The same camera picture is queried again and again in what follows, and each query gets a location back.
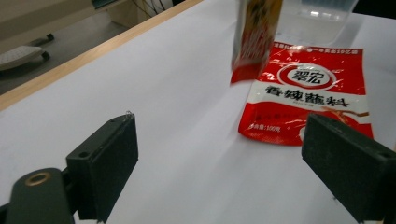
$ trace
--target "red snack bag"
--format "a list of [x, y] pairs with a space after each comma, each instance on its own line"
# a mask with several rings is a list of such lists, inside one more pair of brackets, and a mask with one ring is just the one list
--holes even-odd
[[263, 142], [300, 146], [307, 115], [314, 112], [373, 137], [362, 53], [275, 42], [269, 63], [252, 84], [239, 132]]
[[239, 0], [231, 83], [255, 79], [268, 62], [282, 0]]

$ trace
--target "red packaging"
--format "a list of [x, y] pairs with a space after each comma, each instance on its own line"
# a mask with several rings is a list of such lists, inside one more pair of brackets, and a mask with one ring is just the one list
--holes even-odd
[[373, 137], [362, 53], [275, 42], [269, 63], [252, 84], [239, 132], [263, 142], [300, 146], [307, 115], [313, 112]]

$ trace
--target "white table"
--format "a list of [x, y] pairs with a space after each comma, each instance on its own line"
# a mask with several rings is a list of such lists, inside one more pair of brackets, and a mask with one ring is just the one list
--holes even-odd
[[[65, 168], [69, 152], [131, 110], [139, 162], [108, 223], [356, 223], [300, 147], [237, 132], [251, 82], [229, 84], [235, 23], [234, 1], [205, 0], [1, 111], [0, 204], [22, 175]], [[347, 27], [335, 45], [365, 48], [375, 139], [393, 148], [396, 21], [352, 15]]]

